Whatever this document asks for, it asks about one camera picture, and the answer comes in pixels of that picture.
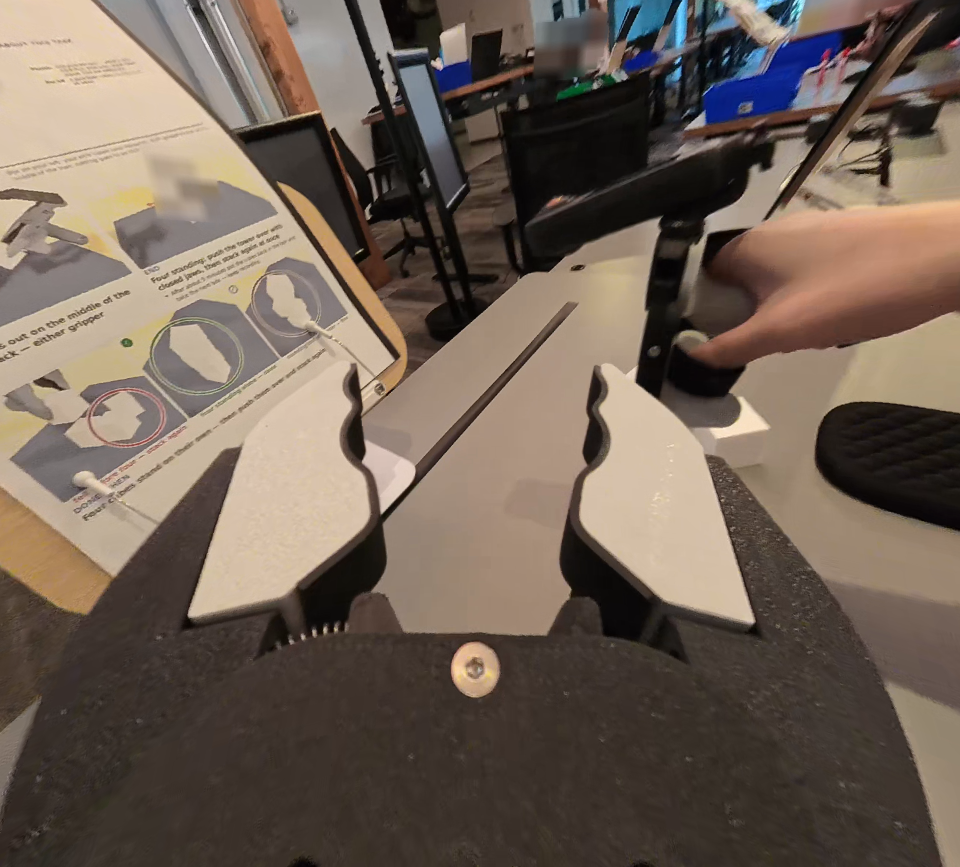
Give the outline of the black swivel office chair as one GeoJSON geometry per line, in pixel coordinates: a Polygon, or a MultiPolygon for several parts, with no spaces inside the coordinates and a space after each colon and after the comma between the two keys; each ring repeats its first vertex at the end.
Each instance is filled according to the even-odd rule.
{"type": "Polygon", "coordinates": [[[330,129],[330,136],[367,225],[393,222],[400,225],[402,239],[382,256],[385,260],[399,256],[398,273],[402,279],[408,279],[407,262],[418,249],[426,249],[426,239],[412,234],[407,224],[415,218],[414,204],[402,174],[397,171],[396,159],[391,156],[366,168],[337,129],[330,129]]]}

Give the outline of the wooden background desk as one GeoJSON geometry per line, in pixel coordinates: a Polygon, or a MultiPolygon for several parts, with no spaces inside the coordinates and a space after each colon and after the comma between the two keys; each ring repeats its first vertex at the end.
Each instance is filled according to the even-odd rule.
{"type": "Polygon", "coordinates": [[[533,60],[490,76],[440,93],[450,117],[470,117],[495,108],[500,103],[515,101],[525,93],[527,82],[534,78],[533,60]]]}

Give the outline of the black office chair back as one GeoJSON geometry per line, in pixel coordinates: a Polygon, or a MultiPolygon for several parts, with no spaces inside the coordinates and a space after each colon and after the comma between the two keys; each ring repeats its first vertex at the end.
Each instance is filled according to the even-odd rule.
{"type": "Polygon", "coordinates": [[[641,72],[500,115],[514,208],[513,226],[504,226],[501,232],[516,273],[548,271],[558,262],[536,259],[525,235],[528,222],[548,202],[605,188],[647,165],[649,100],[649,74],[641,72]]]}

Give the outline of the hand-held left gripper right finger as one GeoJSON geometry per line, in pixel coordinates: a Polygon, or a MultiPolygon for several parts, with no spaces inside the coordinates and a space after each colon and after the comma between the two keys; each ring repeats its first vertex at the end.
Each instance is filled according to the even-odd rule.
{"type": "Polygon", "coordinates": [[[569,501],[560,570],[606,633],[651,639],[664,618],[739,634],[757,618],[702,443],[613,365],[595,366],[583,467],[569,501]]]}

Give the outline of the white hard foam cube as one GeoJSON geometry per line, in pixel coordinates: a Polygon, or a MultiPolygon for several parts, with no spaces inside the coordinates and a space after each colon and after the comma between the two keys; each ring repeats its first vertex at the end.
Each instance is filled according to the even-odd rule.
{"type": "Polygon", "coordinates": [[[610,447],[659,474],[691,474],[718,457],[738,468],[762,463],[767,421],[732,392],[692,393],[666,383],[656,397],[630,374],[609,379],[610,447]]]}

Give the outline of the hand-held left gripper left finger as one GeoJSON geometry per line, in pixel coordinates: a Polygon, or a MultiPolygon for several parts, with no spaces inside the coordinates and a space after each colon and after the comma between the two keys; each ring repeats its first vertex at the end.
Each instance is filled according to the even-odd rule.
{"type": "Polygon", "coordinates": [[[364,464],[357,364],[336,361],[284,398],[239,449],[197,585],[192,626],[259,614],[285,632],[345,628],[385,559],[364,464]]]}

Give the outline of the wooden book stand white base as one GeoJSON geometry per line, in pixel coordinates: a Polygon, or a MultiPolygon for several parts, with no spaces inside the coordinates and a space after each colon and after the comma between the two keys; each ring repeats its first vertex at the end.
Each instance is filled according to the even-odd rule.
{"type": "MultiPolygon", "coordinates": [[[[101,4],[98,0],[96,1],[104,9],[106,9],[116,21],[119,21],[126,28],[128,33],[131,33],[134,36],[134,34],[119,19],[117,19],[106,6],[101,4]]],[[[152,53],[154,57],[161,61],[162,64],[169,71],[171,71],[166,64],[153,52],[150,51],[150,53],[152,53]]],[[[176,73],[174,73],[174,75],[194,93],[194,91],[188,85],[186,85],[176,73]]],[[[207,109],[214,117],[218,119],[218,117],[208,107],[207,109]]],[[[230,128],[227,127],[222,121],[220,122],[223,126],[230,130],[230,128]]],[[[352,257],[347,253],[341,242],[337,240],[332,229],[328,226],[323,216],[318,213],[317,209],[294,188],[286,185],[279,185],[271,177],[267,176],[258,167],[258,165],[256,166],[265,177],[274,182],[274,184],[278,187],[279,191],[286,198],[288,205],[295,211],[296,217],[300,219],[302,224],[307,227],[308,232],[316,238],[318,244],[333,255],[334,261],[339,264],[339,269],[342,270],[343,277],[349,281],[354,290],[360,294],[361,300],[364,302],[366,309],[370,311],[374,319],[384,322],[385,331],[388,333],[390,343],[399,348],[399,360],[390,372],[385,373],[382,376],[382,382],[377,385],[372,397],[365,398],[365,393],[361,388],[363,399],[362,413],[366,412],[373,405],[376,405],[385,394],[389,393],[400,382],[401,375],[406,369],[406,346],[402,333],[400,332],[400,329],[394,319],[390,316],[390,313],[386,310],[382,301],[379,299],[375,288],[371,285],[365,273],[356,263],[354,263],[352,257]]],[[[282,398],[281,402],[293,393],[286,395],[284,398],[282,398]]],[[[278,404],[279,403],[271,407],[266,414],[272,411],[278,404]]],[[[261,421],[266,414],[260,417],[252,426],[252,428],[259,421],[261,421]]],[[[226,448],[222,450],[219,455],[225,451],[240,449],[252,428],[248,430],[243,441],[239,445],[226,448]]],[[[369,463],[370,454],[367,453],[369,446],[365,445],[365,447],[366,455],[364,457],[364,464],[373,474],[376,488],[378,488],[375,473],[373,472],[369,463]]],[[[213,461],[207,466],[205,471],[211,466],[213,461]]],[[[184,499],[188,491],[200,480],[202,474],[186,490],[180,500],[174,504],[169,513],[163,517],[162,521],[152,525],[149,536],[146,537],[138,549],[140,549],[148,540],[148,538],[158,530],[162,522],[171,515],[177,505],[184,503],[184,499]]],[[[221,506],[213,507],[213,529],[217,523],[220,509],[221,506]]],[[[2,488],[2,570],[5,573],[18,578],[38,595],[46,598],[58,607],[72,612],[87,613],[93,607],[95,600],[101,596],[102,592],[108,585],[109,579],[114,578],[118,573],[121,572],[126,564],[131,561],[138,552],[138,549],[116,574],[108,574],[96,563],[91,561],[86,554],[79,551],[66,538],[38,519],[33,513],[31,513],[19,501],[12,498],[6,492],[6,490],[2,488]]],[[[205,546],[202,546],[200,549],[200,569],[202,569],[207,552],[208,549],[205,546]]],[[[195,587],[190,587],[188,589],[188,607],[194,595],[194,591],[195,587]]]]}

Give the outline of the printed instruction sheet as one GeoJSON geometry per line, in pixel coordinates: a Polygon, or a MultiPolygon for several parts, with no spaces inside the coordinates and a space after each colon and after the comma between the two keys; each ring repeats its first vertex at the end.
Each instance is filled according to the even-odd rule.
{"type": "Polygon", "coordinates": [[[224,126],[96,0],[2,0],[2,488],[118,573],[330,363],[400,349],[224,126]]]}

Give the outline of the tall standing display screen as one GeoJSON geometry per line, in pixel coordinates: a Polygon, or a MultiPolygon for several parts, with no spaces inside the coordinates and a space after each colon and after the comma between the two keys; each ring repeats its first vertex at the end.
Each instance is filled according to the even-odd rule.
{"type": "Polygon", "coordinates": [[[453,213],[470,192],[470,180],[459,153],[449,112],[425,48],[388,55],[390,68],[425,160],[438,206],[453,213]]]}

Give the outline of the tilted wooden board stand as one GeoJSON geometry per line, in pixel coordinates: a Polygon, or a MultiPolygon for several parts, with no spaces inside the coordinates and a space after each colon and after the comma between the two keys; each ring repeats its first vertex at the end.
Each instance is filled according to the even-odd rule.
{"type": "Polygon", "coordinates": [[[786,209],[800,188],[821,169],[834,152],[837,142],[846,138],[850,129],[867,112],[943,9],[943,6],[935,7],[930,2],[919,1],[906,9],[903,16],[894,22],[866,73],[846,96],[842,105],[834,111],[819,141],[810,148],[804,160],[786,180],[764,215],[764,221],[786,209]]]}

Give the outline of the black framed display board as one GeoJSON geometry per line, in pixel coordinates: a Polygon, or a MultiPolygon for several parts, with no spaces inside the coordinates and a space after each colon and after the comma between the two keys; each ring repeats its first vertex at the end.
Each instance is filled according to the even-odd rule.
{"type": "Polygon", "coordinates": [[[270,178],[295,189],[323,217],[356,264],[370,253],[366,227],[328,125],[319,111],[234,130],[270,178]]]}

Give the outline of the thin black pole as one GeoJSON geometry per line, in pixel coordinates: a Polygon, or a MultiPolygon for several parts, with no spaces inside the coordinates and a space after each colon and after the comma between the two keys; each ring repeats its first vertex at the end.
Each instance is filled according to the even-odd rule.
{"type": "Polygon", "coordinates": [[[394,147],[403,178],[413,202],[415,217],[423,230],[427,248],[434,262],[436,274],[443,292],[443,304],[430,310],[424,319],[426,331],[434,341],[440,344],[446,344],[458,334],[462,333],[462,331],[486,309],[487,305],[481,298],[474,297],[467,270],[467,261],[464,257],[452,214],[444,205],[438,188],[431,185],[430,189],[434,195],[434,205],[438,214],[439,225],[450,253],[455,278],[460,287],[459,294],[454,292],[450,275],[447,272],[441,254],[439,241],[427,213],[426,201],[420,188],[422,180],[419,170],[416,167],[416,161],[419,159],[420,153],[422,153],[422,140],[419,137],[419,133],[415,131],[414,141],[417,143],[416,147],[408,150],[404,145],[401,126],[396,118],[393,101],[388,94],[378,56],[367,30],[358,0],[343,0],[343,2],[376,94],[382,120],[386,125],[387,133],[394,147]]]}

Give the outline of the person's right hand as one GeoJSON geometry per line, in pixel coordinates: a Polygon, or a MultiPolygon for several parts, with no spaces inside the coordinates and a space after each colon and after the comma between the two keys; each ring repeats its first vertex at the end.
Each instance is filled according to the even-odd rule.
{"type": "Polygon", "coordinates": [[[690,357],[714,369],[736,369],[817,349],[839,309],[844,283],[838,267],[856,238],[854,228],[852,211],[815,211],[756,226],[726,243],[706,273],[742,292],[751,312],[731,330],[690,348],[690,357]]]}

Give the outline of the stack of small blue bins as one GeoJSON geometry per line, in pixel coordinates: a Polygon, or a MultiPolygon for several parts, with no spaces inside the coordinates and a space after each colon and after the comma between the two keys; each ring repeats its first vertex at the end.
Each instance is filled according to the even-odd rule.
{"type": "Polygon", "coordinates": [[[844,32],[813,33],[791,37],[766,52],[759,69],[745,77],[712,85],[703,95],[706,125],[762,117],[791,107],[804,76],[817,70],[826,54],[828,59],[843,49],[844,32]]]}

